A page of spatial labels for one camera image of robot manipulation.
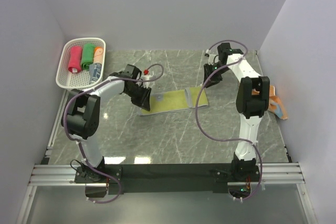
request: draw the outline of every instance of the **table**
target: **table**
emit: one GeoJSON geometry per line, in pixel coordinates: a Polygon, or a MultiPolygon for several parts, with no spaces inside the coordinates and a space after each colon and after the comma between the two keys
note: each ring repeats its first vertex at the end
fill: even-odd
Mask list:
{"type": "MultiPolygon", "coordinates": [[[[247,61],[260,74],[255,51],[247,61]]],[[[203,83],[203,64],[207,62],[202,50],[124,50],[108,51],[104,78],[121,71],[126,64],[145,69],[161,63],[165,73],[151,84],[152,93],[181,90],[203,83]]],[[[160,68],[153,68],[159,74],[160,68]]],[[[209,107],[199,109],[200,122],[214,137],[238,137],[240,119],[236,110],[239,82],[231,71],[223,81],[206,89],[209,107]]],[[[198,129],[194,110],[139,116],[138,107],[122,94],[101,106],[98,144],[109,164],[134,163],[230,163],[237,142],[219,143],[206,138],[198,129]]],[[[258,148],[265,163],[288,162],[286,148],[275,116],[265,112],[259,132],[258,148]]],[[[58,128],[49,164],[69,164],[80,159],[75,143],[69,141],[63,128],[58,128]]]]}

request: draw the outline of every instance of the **basket rim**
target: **basket rim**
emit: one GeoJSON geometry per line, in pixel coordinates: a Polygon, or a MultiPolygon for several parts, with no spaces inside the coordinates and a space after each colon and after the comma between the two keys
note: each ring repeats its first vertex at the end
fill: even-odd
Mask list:
{"type": "Polygon", "coordinates": [[[71,89],[86,89],[86,88],[91,88],[93,86],[95,86],[96,84],[98,84],[99,82],[101,82],[102,78],[103,78],[103,75],[101,74],[99,79],[93,83],[93,84],[88,84],[88,85],[85,85],[85,86],[65,86],[65,85],[62,85],[61,83],[59,83],[58,81],[58,75],[59,75],[59,72],[60,72],[60,69],[61,69],[61,63],[62,63],[62,58],[63,58],[63,55],[64,55],[64,52],[66,50],[66,48],[69,46],[69,44],[75,42],[75,41],[80,41],[80,40],[90,40],[90,39],[96,39],[96,40],[100,40],[103,45],[104,45],[104,57],[103,57],[103,64],[101,66],[102,68],[102,72],[104,70],[104,64],[105,64],[105,53],[106,53],[106,43],[103,39],[101,38],[97,38],[97,37],[86,37],[86,38],[77,38],[77,39],[72,39],[70,41],[68,41],[64,47],[63,47],[63,50],[62,50],[62,53],[61,53],[61,57],[59,59],[59,63],[58,63],[58,68],[57,68],[57,73],[56,73],[56,77],[55,77],[55,80],[56,80],[56,83],[57,85],[60,87],[60,88],[63,88],[63,89],[67,89],[67,90],[71,90],[71,89]]]}

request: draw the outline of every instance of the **yellow towel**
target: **yellow towel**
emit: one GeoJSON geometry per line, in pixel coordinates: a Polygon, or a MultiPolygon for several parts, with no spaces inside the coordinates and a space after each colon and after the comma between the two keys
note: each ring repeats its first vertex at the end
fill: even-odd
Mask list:
{"type": "MultiPolygon", "coordinates": [[[[140,115],[153,115],[159,113],[177,112],[195,108],[197,95],[201,87],[191,87],[184,90],[169,91],[153,94],[150,97],[151,111],[141,109],[140,115]]],[[[205,91],[202,91],[198,107],[208,106],[205,91]]]]}

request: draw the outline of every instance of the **plastic basket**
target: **plastic basket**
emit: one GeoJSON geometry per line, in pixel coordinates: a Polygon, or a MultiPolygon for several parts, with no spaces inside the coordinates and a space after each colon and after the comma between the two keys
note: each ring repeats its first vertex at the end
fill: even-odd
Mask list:
{"type": "Polygon", "coordinates": [[[106,44],[105,41],[99,38],[80,38],[73,39],[65,44],[63,48],[63,52],[61,55],[61,59],[59,61],[57,74],[56,74],[56,83],[61,88],[64,89],[86,89],[95,86],[97,83],[102,81],[103,72],[104,72],[104,63],[105,63],[105,52],[106,52],[106,44]],[[89,71],[81,71],[80,73],[71,73],[68,71],[68,63],[70,59],[70,48],[73,46],[81,46],[83,47],[86,43],[92,43],[97,47],[102,47],[104,49],[103,52],[103,62],[101,66],[101,75],[99,79],[90,84],[90,73],[89,71]]]}

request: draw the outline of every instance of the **rolled towel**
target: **rolled towel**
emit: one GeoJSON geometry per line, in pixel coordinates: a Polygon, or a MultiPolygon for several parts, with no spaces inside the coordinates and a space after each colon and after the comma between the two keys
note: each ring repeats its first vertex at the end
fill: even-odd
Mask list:
{"type": "Polygon", "coordinates": [[[98,79],[100,78],[101,63],[97,62],[97,63],[91,64],[89,68],[89,72],[90,72],[90,84],[93,84],[96,81],[98,81],[98,79]]]}
{"type": "Polygon", "coordinates": [[[102,47],[96,47],[94,57],[93,57],[93,63],[103,64],[103,53],[104,53],[104,49],[102,47]]]}
{"type": "Polygon", "coordinates": [[[94,48],[95,45],[91,43],[83,46],[82,60],[80,61],[82,70],[89,70],[89,66],[93,63],[94,48]]]}
{"type": "Polygon", "coordinates": [[[79,73],[82,71],[80,67],[80,60],[82,58],[82,48],[80,46],[74,46],[70,48],[70,59],[68,63],[68,70],[71,73],[79,73]]]}

